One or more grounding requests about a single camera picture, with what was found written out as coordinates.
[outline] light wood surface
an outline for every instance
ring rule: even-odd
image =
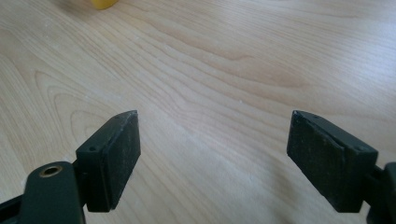
[[[394,0],[2,0],[0,78],[0,202],[138,110],[142,156],[88,223],[365,223],[286,155],[293,109],[396,161]]]

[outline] wooden table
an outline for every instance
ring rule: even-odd
[[[142,156],[88,223],[364,223],[286,155],[293,109],[396,161],[394,0],[2,0],[0,78],[0,202],[138,110]]]

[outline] yellow object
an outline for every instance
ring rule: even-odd
[[[91,0],[96,9],[105,9],[113,6],[119,0]]]

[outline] wood grain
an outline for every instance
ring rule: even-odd
[[[392,0],[3,0],[0,78],[0,202],[138,110],[132,179],[88,223],[364,223],[287,157],[293,109],[396,161]]]

